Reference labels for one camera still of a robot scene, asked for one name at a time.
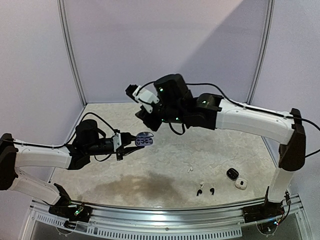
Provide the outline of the purple earbud charging case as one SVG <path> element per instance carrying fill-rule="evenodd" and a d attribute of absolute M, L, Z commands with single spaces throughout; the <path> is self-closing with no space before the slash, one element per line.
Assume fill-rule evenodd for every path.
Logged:
<path fill-rule="evenodd" d="M 151 133 L 151 132 L 140 132 L 140 133 L 138 133 L 137 135 L 136 135 L 136 139 L 135 139 L 135 145 L 137 146 L 137 147 L 146 147 L 146 146 L 151 146 L 151 145 L 153 145 L 153 143 L 154 143 L 154 141 L 153 141 L 153 137 L 154 137 L 154 134 L 153 133 Z M 153 143 L 151 144 L 151 145 L 146 145 L 145 144 L 145 139 L 152 139 L 152 141 L 153 141 Z M 142 140 L 143 141 L 143 143 L 141 144 L 141 145 L 138 145 L 137 144 L 137 140 Z"/>

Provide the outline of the black earbud charging case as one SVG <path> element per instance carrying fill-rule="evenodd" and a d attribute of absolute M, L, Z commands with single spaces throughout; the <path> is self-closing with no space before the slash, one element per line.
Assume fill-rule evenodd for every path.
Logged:
<path fill-rule="evenodd" d="M 235 181 L 239 177 L 239 172 L 234 168 L 229 168 L 226 172 L 226 176 L 232 181 Z"/>

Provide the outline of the purple earbud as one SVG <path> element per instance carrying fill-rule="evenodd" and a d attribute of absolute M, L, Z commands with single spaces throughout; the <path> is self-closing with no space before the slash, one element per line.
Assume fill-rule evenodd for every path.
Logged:
<path fill-rule="evenodd" d="M 136 143 L 137 143 L 138 145 L 141 145 L 141 144 L 143 143 L 143 141 L 142 141 L 141 139 L 138 139 L 138 140 L 136 141 Z"/>
<path fill-rule="evenodd" d="M 145 145 L 151 145 L 153 143 L 153 140 L 151 138 L 145 139 L 144 144 Z"/>

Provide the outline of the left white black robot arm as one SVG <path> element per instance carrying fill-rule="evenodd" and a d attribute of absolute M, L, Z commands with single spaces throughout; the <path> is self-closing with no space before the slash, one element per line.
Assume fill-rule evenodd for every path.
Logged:
<path fill-rule="evenodd" d="M 24 193 L 49 205 L 49 213 L 71 222 L 89 222 L 92 207 L 73 203 L 59 184 L 50 184 L 26 172 L 22 167 L 54 167 L 80 170 L 92 156 L 115 155 L 118 161 L 153 144 L 152 134 L 137 136 L 115 129 L 112 137 L 98 128 L 93 119 L 82 121 L 75 129 L 75 139 L 62 146 L 36 145 L 14 140 L 10 133 L 0 138 L 0 189 Z"/>

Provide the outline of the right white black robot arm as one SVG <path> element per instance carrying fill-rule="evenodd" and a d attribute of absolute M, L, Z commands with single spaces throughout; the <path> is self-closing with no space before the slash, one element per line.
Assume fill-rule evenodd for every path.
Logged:
<path fill-rule="evenodd" d="M 290 203 L 288 187 L 295 172 L 306 160 L 306 134 L 301 113 L 278 112 L 256 108 L 229 99 L 222 91 L 218 94 L 192 95 L 190 85 L 180 74 L 169 74 L 155 80 L 155 92 L 145 85 L 130 85 L 126 94 L 140 110 L 136 116 L 152 131 L 161 124 L 180 124 L 183 131 L 191 127 L 208 130 L 234 130 L 272 139 L 279 143 L 279 161 L 264 202 L 242 209 L 246 223 L 285 219 L 289 212 L 284 204 Z"/>

